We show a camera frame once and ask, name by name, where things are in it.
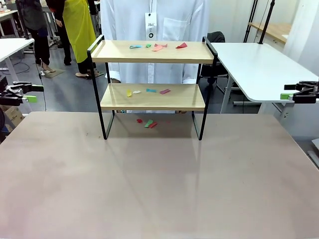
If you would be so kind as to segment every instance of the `shirt pocket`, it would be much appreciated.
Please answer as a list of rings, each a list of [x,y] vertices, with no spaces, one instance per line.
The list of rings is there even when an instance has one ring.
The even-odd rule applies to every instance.
[[[164,18],[163,41],[183,41],[188,22]]]

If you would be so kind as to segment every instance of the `two-tier shelf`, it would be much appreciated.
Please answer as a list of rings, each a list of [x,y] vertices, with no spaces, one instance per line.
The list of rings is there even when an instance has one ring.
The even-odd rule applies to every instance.
[[[157,44],[167,44],[161,51],[152,51]],[[149,110],[149,111],[191,111],[199,140],[202,140],[207,109],[209,105],[212,81],[209,81],[208,95],[204,102],[198,83],[202,64],[216,65],[217,52],[206,37],[202,42],[186,42],[188,47],[176,49],[182,42],[149,42],[149,41],[109,41],[100,35],[88,49],[91,62],[91,74],[104,139],[108,138],[116,110]],[[142,48],[130,49],[131,45],[141,45]],[[93,62],[105,63],[108,87],[100,101]],[[196,84],[112,84],[108,63],[182,63],[199,64]],[[146,88],[157,90],[157,93],[146,92]],[[141,91],[127,97],[127,90]],[[159,91],[170,89],[169,94],[161,95]],[[107,130],[104,127],[102,110],[111,110],[112,117]],[[201,129],[196,123],[195,112],[204,112]]]

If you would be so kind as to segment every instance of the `gray floor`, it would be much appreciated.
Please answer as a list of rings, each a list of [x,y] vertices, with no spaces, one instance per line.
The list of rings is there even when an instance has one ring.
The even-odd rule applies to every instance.
[[[52,46],[50,52],[50,66],[52,68],[65,70],[65,72],[53,79],[42,78],[47,110],[64,112],[97,112],[92,81],[80,79],[74,75],[77,72],[76,62],[72,61],[71,66],[65,66],[63,64],[64,52],[62,49]],[[12,57],[11,60],[13,64],[20,61],[16,55]],[[18,74],[19,80],[29,81],[33,84],[41,84],[38,77],[38,71],[34,63],[34,56],[32,54],[25,54],[22,62],[27,64],[30,69],[27,72]],[[0,63],[0,67],[4,67],[4,62]],[[18,73],[25,71],[27,66],[24,64],[16,64],[14,68]],[[99,71],[105,72],[104,64],[97,65],[97,68]],[[102,98],[107,86],[107,80],[104,76],[101,76],[97,78],[97,84],[100,98]],[[227,79],[222,78],[218,80],[218,85],[221,88],[224,88],[226,84]],[[207,81],[204,79],[201,80],[200,87],[204,98],[207,93],[206,86]],[[37,92],[29,94],[36,95],[38,98],[38,103],[31,104],[32,111],[44,111],[43,94]],[[234,107],[232,105],[233,101],[243,101],[243,99],[244,97],[242,95],[232,94],[227,113],[242,114],[244,112],[245,114],[256,114],[258,112],[259,107],[247,106],[243,108],[242,106]],[[218,114],[220,112],[222,101],[223,94],[218,89],[214,89],[210,100],[209,113]]]

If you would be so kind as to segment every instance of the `person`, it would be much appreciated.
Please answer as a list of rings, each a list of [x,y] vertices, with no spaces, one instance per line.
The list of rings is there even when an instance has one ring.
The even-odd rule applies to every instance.
[[[102,34],[107,40],[202,41],[208,32],[209,2],[103,0]],[[109,69],[112,83],[195,84],[198,65],[109,63]]]
[[[50,64],[50,49],[48,43],[48,31],[43,16],[42,6],[39,0],[17,1],[22,13],[22,18],[27,30],[34,39],[35,62],[41,66],[45,73],[52,73]]]
[[[87,49],[95,41],[95,33],[90,12],[96,15],[93,0],[46,0],[48,7],[55,13],[55,21],[59,27],[66,28],[67,36],[78,63],[79,72],[75,75],[90,79],[90,62]]]
[[[62,47],[64,50],[64,65],[70,66],[71,65],[71,50],[70,50],[70,41],[68,38],[68,33],[65,29],[64,21],[62,20],[62,27],[57,25],[57,30],[60,36],[60,40],[62,43]]]

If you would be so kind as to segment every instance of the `shelf board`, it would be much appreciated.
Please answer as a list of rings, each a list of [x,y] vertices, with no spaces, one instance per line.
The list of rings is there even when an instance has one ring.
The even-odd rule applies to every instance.
[[[161,95],[160,91],[171,92]],[[127,97],[127,90],[141,91]],[[204,111],[198,85],[191,84],[109,84],[101,100],[103,110]]]
[[[154,52],[155,43],[167,44],[167,47]],[[188,47],[176,49],[183,42],[169,41],[110,41],[103,40],[92,53],[93,62],[116,63],[183,63],[212,64],[214,56],[205,43],[186,42]],[[130,49],[131,45],[142,48]]]

